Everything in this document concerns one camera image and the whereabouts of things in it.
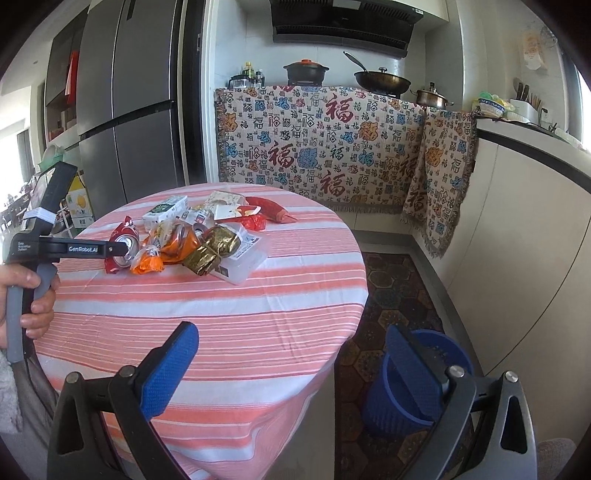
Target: cooking pot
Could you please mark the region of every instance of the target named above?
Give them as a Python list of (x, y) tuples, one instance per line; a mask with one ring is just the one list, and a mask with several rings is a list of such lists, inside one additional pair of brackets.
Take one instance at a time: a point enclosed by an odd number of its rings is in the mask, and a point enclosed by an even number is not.
[(310, 85), (317, 87), (322, 86), (324, 74), (329, 70), (328, 67), (307, 59), (290, 63), (283, 68), (287, 70), (288, 85)]
[(411, 90), (411, 93), (417, 96), (418, 105), (432, 106), (440, 110), (445, 110), (447, 105), (453, 105), (453, 102), (448, 101), (441, 93), (437, 93), (433, 82), (429, 84), (429, 90), (418, 90), (417, 93)]

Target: chopsticks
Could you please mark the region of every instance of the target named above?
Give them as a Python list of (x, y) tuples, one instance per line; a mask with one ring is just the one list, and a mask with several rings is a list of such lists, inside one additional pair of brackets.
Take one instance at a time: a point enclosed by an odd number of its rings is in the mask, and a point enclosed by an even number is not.
[(540, 109), (540, 105), (542, 104), (542, 100), (538, 98), (536, 95), (528, 95), (527, 102), (534, 107), (536, 110)]

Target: round table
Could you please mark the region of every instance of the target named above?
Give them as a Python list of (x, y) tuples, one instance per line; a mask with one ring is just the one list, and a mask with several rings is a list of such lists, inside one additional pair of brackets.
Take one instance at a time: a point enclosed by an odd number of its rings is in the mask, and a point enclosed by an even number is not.
[[(267, 223), (269, 258), (240, 286), (181, 265), (164, 272), (105, 273), (101, 260), (63, 260), (56, 316), (36, 342), (57, 390), (71, 371), (85, 378), (137, 365), (182, 320), (199, 328), (195, 359), (152, 424), (191, 478), (263, 476), (295, 432), (367, 298), (365, 266), (349, 228), (295, 193), (251, 184), (203, 184), (161, 192), (104, 216), (79, 238), (108, 240), (126, 215), (172, 194), (198, 205), (214, 190), (284, 206), (296, 223)], [(110, 433), (128, 450), (113, 415)]]

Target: orange snack bag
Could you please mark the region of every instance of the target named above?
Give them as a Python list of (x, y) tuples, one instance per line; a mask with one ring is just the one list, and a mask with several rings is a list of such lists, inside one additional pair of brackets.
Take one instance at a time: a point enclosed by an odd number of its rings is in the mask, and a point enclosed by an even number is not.
[(144, 239), (144, 246), (152, 245), (160, 252), (164, 264), (182, 262), (199, 246), (191, 225), (180, 220), (160, 222)]
[(143, 275), (149, 272), (162, 272), (164, 263), (160, 257), (158, 248), (153, 245), (143, 247), (131, 262), (129, 271), (136, 275)]

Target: finger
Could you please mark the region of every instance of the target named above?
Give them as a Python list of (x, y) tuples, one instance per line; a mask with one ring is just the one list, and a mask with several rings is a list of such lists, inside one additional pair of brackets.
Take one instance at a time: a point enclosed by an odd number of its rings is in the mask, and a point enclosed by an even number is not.
[(21, 327), (27, 329), (49, 327), (53, 320), (53, 312), (47, 313), (26, 313), (21, 317)]
[(51, 288), (53, 288), (53, 290), (57, 291), (58, 288), (60, 288), (61, 285), (61, 279), (60, 276), (56, 273), (55, 276), (53, 277), (53, 279), (51, 280)]
[(33, 313), (46, 313), (53, 310), (53, 304), (56, 302), (56, 292), (50, 288), (40, 299), (31, 303)]
[(48, 330), (49, 330), (49, 327), (27, 329), (27, 336), (29, 338), (32, 338), (33, 340), (36, 340), (38, 338), (41, 338), (43, 335), (45, 335)]
[(41, 283), (39, 275), (22, 265), (0, 265), (0, 285), (18, 285), (36, 288)]

